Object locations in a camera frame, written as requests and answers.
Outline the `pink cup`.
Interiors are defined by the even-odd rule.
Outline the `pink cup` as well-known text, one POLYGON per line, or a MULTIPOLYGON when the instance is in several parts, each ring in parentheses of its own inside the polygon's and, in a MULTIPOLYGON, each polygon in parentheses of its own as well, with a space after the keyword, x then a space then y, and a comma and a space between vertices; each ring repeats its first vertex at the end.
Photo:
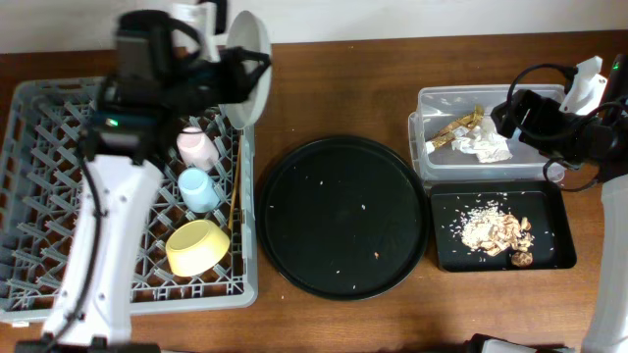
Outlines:
POLYGON ((185 127, 177 137, 177 147, 186 165, 205 172, 210 171, 220 159, 217 147, 200 127, 185 127))

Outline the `white tissue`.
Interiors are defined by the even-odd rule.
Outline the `white tissue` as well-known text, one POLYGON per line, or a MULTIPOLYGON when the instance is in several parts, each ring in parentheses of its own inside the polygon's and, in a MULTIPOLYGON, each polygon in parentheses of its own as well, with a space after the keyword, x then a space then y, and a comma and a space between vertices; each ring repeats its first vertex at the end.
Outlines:
POLYGON ((475 155, 481 164, 503 162, 513 157, 507 138, 497 132, 493 120, 485 116, 480 123, 465 135, 457 136, 451 148, 464 154, 475 155))

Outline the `gold snack wrapper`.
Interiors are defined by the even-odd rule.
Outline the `gold snack wrapper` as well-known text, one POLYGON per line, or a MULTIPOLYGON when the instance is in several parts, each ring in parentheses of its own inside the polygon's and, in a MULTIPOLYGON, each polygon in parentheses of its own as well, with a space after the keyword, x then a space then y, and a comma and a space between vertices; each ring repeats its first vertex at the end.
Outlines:
POLYGON ((463 116, 439 130, 425 144, 429 153, 452 142, 457 137, 465 136, 474 129, 483 119, 485 110, 481 105, 476 105, 471 114, 463 116))

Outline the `grey plate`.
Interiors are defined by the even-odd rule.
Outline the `grey plate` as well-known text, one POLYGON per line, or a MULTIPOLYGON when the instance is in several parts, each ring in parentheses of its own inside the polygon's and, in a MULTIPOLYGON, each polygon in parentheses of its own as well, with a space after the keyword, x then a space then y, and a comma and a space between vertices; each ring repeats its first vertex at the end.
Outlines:
POLYGON ((221 53, 234 53, 243 77, 245 99, 223 104, 227 117, 236 129, 254 126, 261 117, 271 88, 272 45, 264 23, 249 11, 242 11, 232 23, 226 48, 221 53))

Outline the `food scraps and rice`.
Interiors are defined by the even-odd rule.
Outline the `food scraps and rice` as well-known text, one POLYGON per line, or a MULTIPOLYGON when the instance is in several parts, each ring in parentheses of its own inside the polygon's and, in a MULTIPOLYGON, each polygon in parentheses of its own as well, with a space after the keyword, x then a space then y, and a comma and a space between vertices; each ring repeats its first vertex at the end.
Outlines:
POLYGON ((453 209, 455 218, 443 228, 467 248, 467 255, 478 253, 481 263, 506 254, 515 268, 530 268, 535 262, 533 224, 527 216, 514 215, 507 200, 506 193, 474 194, 453 209))

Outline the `yellow bowl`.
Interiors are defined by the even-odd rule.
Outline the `yellow bowl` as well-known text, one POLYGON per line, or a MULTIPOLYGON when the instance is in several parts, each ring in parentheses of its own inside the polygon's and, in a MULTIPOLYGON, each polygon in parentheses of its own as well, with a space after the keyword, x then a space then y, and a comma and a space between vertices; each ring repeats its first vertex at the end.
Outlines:
POLYGON ((230 244, 230 238, 211 221, 186 223, 166 242, 170 269, 178 277, 200 275, 223 259, 230 244))

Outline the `clear plastic bin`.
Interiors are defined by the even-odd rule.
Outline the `clear plastic bin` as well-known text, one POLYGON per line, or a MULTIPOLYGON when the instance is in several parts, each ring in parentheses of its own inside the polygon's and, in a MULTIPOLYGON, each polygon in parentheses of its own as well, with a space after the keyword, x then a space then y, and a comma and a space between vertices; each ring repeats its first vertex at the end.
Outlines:
POLYGON ((409 150, 414 171, 428 183, 486 180, 542 179, 548 160, 519 141, 519 131, 507 140, 512 157, 482 164, 471 154, 445 146, 428 153, 425 143, 439 130, 473 112, 477 105, 485 117, 506 100, 506 84, 425 87, 418 93, 417 108, 408 117, 409 150))

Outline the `blue cup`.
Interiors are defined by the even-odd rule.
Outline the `blue cup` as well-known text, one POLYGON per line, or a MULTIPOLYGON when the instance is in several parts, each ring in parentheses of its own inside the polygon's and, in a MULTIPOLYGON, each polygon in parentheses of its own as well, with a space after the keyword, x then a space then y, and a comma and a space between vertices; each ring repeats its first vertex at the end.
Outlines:
POLYGON ((214 190, 214 181, 201 169, 184 170, 178 178, 178 188, 184 204, 194 213, 212 211, 220 203, 220 198, 214 190))

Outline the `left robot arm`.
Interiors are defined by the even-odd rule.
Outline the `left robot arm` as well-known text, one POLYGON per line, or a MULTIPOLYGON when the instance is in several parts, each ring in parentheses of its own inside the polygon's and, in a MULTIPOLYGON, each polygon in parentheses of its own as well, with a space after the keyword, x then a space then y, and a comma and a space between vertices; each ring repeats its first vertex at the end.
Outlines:
POLYGON ((233 21, 215 3, 198 29, 160 10, 121 15, 117 64, 102 81, 80 131, 78 224, 60 293, 41 336, 19 352, 155 352, 131 341, 131 282, 139 240, 183 119, 231 110, 236 128, 260 118, 271 85, 272 45, 248 11, 233 21))

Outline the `wooden chopstick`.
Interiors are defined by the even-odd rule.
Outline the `wooden chopstick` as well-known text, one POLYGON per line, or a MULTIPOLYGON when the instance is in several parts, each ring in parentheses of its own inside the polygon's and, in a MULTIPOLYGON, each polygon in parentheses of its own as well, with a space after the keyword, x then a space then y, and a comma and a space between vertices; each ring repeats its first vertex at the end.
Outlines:
POLYGON ((238 148, 237 148, 236 164, 235 164, 235 178, 234 178, 233 192, 232 192, 231 205, 230 205, 230 217, 229 217, 229 222, 228 222, 228 229, 231 231, 234 230, 236 200, 237 200, 237 194, 239 191, 241 155, 242 155, 241 151, 242 151, 242 146, 243 146, 242 140, 243 140, 243 136, 241 134, 238 137, 238 143, 237 143, 238 148))

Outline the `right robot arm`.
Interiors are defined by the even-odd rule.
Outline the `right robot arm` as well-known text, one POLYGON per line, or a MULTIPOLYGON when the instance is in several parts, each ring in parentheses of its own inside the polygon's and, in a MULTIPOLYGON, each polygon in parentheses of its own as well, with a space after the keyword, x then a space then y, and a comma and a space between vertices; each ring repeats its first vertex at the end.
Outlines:
POLYGON ((504 137, 521 142, 546 157, 546 164, 577 170, 597 166, 586 183, 602 189, 604 238, 595 312, 583 339, 584 352, 627 349, 627 57, 615 57, 609 75, 600 74, 602 60, 576 66, 549 63, 566 79, 565 97, 556 102, 517 80, 491 118, 504 137))

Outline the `grey dishwasher rack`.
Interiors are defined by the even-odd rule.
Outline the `grey dishwasher rack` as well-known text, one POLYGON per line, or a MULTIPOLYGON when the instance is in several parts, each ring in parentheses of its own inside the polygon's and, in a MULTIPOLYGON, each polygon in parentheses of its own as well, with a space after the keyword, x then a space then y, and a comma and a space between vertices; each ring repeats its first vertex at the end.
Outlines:
MULTIPOLYGON (((100 80, 82 77, 24 81, 9 106, 1 150, 1 320, 14 326, 49 315, 69 259, 82 190, 75 149, 79 131, 95 111, 100 80)), ((233 188, 240 146, 250 134, 234 128, 217 108, 183 119, 202 128, 219 150, 209 176, 220 203, 202 214, 228 234, 228 253, 201 275, 178 277, 166 259, 166 241, 197 215, 177 186, 185 165, 176 150, 165 160, 165 177, 140 238, 131 284, 135 315, 212 310, 246 304, 255 290, 251 240, 233 188)))

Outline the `black rectangular tray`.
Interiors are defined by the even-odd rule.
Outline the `black rectangular tray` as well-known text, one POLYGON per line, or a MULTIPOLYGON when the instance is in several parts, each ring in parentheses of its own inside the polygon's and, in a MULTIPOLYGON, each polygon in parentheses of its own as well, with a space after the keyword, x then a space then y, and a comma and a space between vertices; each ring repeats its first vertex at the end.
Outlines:
POLYGON ((529 270, 570 269, 577 255, 560 190, 546 181, 493 181, 437 184, 431 189, 431 209, 439 266, 450 273, 517 271, 510 247, 494 256, 463 243, 465 226, 489 209, 531 228, 529 270))

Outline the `round black tray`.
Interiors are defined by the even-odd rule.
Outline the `round black tray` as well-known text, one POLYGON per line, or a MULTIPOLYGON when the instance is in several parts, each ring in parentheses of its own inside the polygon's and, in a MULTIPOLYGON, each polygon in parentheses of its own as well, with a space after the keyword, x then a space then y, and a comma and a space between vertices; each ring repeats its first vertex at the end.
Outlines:
POLYGON ((391 148, 333 136, 296 148, 268 170, 256 224, 287 281, 318 297, 356 301, 411 274, 432 215, 420 178, 391 148))

